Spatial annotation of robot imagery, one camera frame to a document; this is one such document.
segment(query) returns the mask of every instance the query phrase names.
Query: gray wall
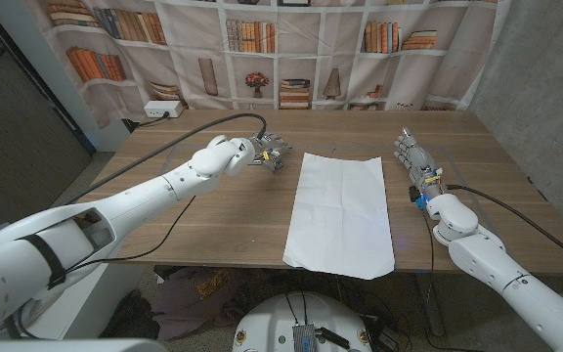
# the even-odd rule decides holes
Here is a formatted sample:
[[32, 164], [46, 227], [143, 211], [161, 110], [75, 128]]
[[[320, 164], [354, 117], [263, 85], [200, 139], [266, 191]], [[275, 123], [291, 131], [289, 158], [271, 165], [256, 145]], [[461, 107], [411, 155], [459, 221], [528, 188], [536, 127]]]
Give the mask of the gray wall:
[[513, 1], [469, 110], [563, 216], [563, 1]]

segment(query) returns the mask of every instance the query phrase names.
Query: white paper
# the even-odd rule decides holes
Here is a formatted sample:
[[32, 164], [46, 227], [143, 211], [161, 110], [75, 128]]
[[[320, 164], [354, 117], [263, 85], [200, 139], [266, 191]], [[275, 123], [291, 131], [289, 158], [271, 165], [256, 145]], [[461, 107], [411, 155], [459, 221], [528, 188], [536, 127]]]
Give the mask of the white paper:
[[381, 157], [303, 155], [283, 261], [366, 280], [394, 270]]

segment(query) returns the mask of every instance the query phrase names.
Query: robotic arm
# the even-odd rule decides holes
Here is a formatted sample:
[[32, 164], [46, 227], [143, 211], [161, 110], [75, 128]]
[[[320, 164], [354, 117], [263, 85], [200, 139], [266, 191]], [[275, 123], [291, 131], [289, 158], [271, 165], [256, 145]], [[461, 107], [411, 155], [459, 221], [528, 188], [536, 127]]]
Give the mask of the robotic arm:
[[436, 240], [449, 248], [455, 265], [490, 286], [553, 350], [563, 351], [563, 298], [516, 263], [503, 242], [479, 225], [477, 215], [445, 193], [431, 155], [408, 128], [395, 142], [395, 157], [410, 171], [411, 200], [427, 209]]
[[113, 257], [132, 231], [178, 201], [216, 189], [223, 173], [234, 176], [254, 159], [280, 169], [287, 149], [270, 133], [262, 139], [218, 136], [162, 176], [109, 198], [41, 211], [1, 230], [0, 326], [30, 298], [59, 293], [100, 263], [69, 273], [66, 268]]

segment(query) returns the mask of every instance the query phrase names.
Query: white wall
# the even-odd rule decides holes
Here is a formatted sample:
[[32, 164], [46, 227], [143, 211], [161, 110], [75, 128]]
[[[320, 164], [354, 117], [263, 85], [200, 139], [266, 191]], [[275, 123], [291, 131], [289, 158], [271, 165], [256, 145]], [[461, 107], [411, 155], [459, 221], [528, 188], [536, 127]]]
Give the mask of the white wall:
[[0, 23], [100, 152], [116, 152], [130, 133], [121, 121], [99, 129], [95, 117], [26, 10], [24, 1], [0, 0]]

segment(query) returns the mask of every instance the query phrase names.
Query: power strip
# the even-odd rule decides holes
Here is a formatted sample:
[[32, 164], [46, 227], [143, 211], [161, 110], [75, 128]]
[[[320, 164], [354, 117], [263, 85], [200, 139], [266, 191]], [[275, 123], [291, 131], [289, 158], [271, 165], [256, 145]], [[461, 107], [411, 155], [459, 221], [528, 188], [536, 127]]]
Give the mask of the power strip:
[[169, 117], [179, 117], [184, 110], [179, 101], [149, 101], [145, 105], [145, 113], [150, 118], [161, 118], [166, 112]]

